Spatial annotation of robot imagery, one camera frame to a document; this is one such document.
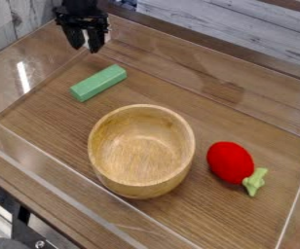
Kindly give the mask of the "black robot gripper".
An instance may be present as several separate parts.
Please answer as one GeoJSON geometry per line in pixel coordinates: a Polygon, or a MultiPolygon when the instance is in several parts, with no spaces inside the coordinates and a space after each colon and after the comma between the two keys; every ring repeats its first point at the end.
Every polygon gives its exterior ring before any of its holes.
{"type": "Polygon", "coordinates": [[[78,50],[84,46],[82,30],[86,29],[90,52],[98,53],[109,32],[109,15],[100,9],[98,0],[62,0],[54,14],[73,48],[78,50]]]}

